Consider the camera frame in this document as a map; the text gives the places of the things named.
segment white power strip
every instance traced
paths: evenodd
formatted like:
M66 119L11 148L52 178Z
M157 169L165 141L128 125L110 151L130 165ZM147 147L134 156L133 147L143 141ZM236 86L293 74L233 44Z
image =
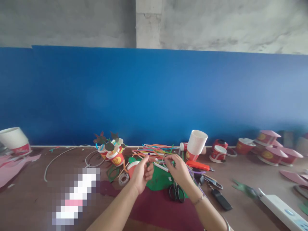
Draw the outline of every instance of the white power strip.
M291 230L308 231L308 223L276 195L265 195L259 189L260 200Z

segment gray wall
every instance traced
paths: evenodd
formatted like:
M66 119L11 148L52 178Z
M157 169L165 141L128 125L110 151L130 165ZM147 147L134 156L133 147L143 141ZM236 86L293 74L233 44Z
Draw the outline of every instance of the gray wall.
M307 0L136 0L137 47L308 54Z
M1 0L0 47L136 47L135 0Z

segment black scissors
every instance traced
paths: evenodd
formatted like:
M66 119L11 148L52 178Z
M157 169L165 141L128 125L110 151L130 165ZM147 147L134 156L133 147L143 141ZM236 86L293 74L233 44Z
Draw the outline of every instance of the black scissors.
M180 201L181 203L184 203L185 201L185 194L183 189L173 180L173 184L169 187L169 196L170 199L173 201Z

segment cable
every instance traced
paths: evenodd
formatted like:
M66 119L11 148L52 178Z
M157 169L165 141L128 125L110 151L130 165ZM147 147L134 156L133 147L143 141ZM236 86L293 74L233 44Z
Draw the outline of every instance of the cable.
M82 147L82 146L90 146L90 147L92 147L91 145L83 144L83 145L79 145L79 146L73 147L72 149L69 149L69 150L67 150L67 151L65 151L65 152L62 152L60 155L62 155L62 154L64 154L64 153L67 153L68 151L73 150L73 149L75 149L75 148ZM51 165L51 163L54 162L55 159L57 159L60 155L56 156L56 157L47 165L47 167L46 167L46 169L45 169L45 173L44 173L44 181L45 181L45 182L47 182L46 175L47 175L47 169L48 169L48 167L49 167L49 166Z
M104 161L105 161L105 159L103 159L103 161L102 161L101 163L99 163L98 165L91 166L90 164L87 163L87 158L88 158L89 155L87 155L87 157L86 157L85 160L84 160L84 162L86 162L86 165L87 165L86 167L98 167L98 166L100 166L102 163L104 163Z

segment maroon paper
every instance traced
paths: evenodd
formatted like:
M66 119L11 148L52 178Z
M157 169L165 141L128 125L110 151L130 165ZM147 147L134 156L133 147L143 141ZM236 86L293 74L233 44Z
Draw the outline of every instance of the maroon paper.
M115 197L121 190L114 189L108 181L102 181L100 191L102 195ZM171 201L168 189L151 191L146 187L137 198L129 218L170 230L203 231L192 202L187 198L184 203Z

